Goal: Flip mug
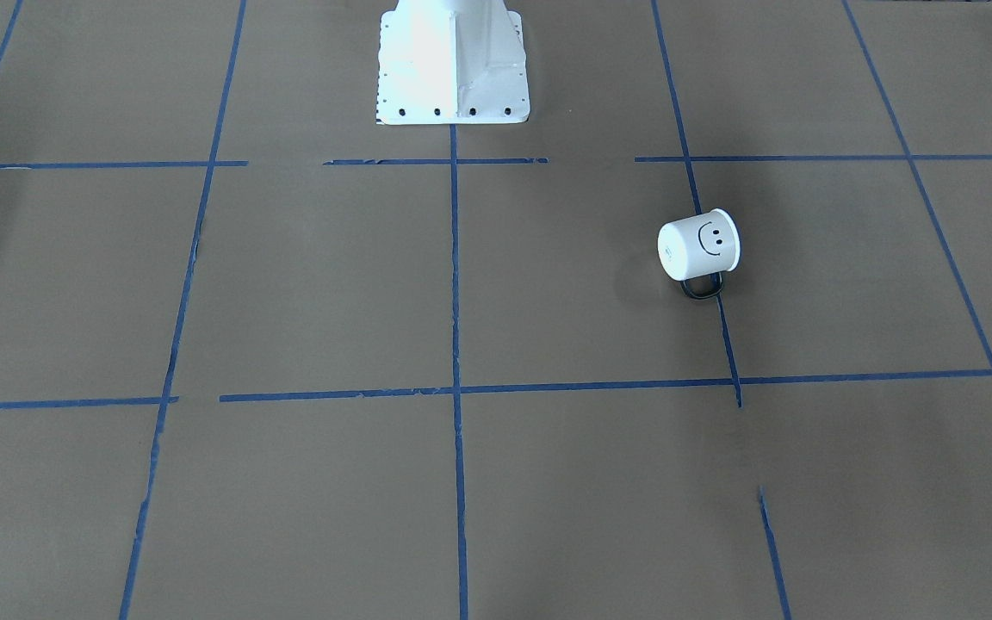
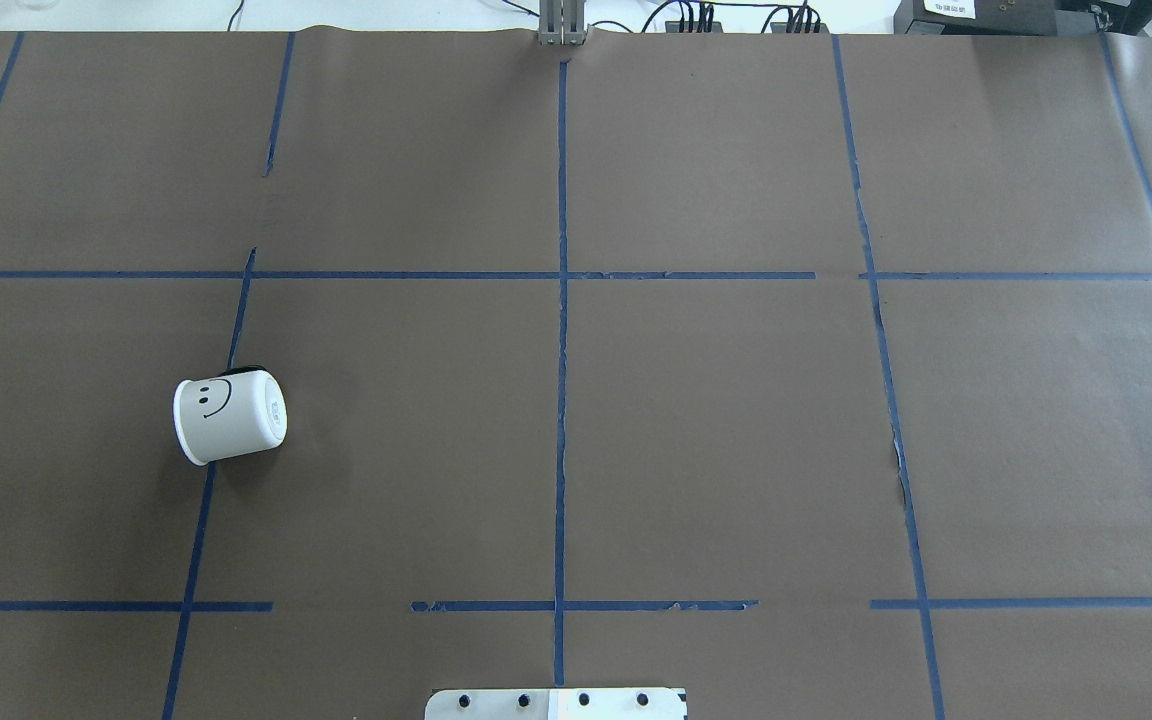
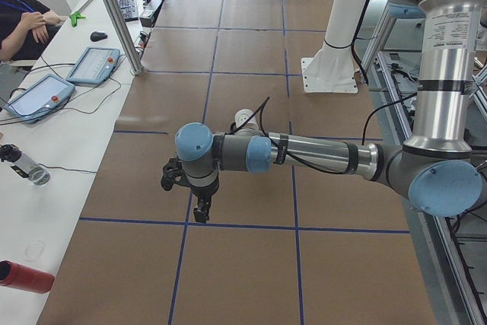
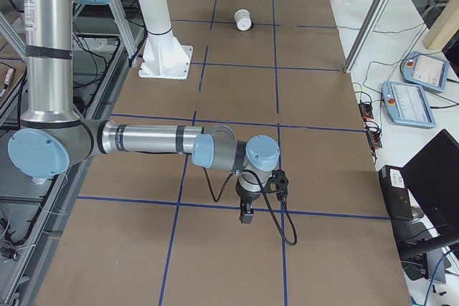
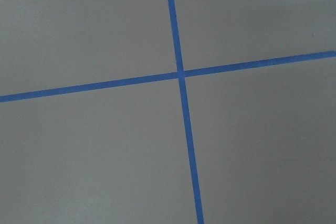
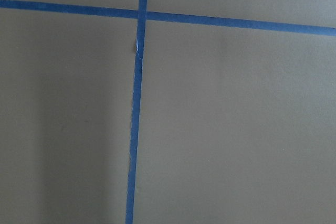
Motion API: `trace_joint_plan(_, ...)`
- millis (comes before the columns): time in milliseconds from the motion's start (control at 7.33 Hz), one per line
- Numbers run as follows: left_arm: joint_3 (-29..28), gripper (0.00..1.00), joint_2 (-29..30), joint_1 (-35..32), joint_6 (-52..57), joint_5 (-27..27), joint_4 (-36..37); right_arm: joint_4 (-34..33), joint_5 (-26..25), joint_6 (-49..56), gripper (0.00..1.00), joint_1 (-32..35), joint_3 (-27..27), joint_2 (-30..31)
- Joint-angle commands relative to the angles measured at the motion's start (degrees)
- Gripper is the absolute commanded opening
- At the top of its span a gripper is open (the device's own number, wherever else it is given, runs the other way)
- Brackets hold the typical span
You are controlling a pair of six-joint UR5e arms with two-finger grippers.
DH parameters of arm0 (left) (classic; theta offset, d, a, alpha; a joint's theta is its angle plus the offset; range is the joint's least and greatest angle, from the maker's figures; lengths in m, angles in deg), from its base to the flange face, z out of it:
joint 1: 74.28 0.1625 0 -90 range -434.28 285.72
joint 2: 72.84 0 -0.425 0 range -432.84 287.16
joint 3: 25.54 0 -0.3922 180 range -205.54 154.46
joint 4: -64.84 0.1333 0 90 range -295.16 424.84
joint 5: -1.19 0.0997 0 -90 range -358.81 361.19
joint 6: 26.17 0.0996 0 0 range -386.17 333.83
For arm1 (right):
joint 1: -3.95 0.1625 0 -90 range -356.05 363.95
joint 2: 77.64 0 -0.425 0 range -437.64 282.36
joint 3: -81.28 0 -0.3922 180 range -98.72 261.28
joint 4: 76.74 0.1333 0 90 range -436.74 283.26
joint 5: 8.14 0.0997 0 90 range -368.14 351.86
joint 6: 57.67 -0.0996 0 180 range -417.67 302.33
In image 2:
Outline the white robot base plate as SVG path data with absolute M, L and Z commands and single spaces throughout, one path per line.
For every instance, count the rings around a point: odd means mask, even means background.
M 586 687 L 445 689 L 431 694 L 425 719 L 687 719 L 684 689 Z

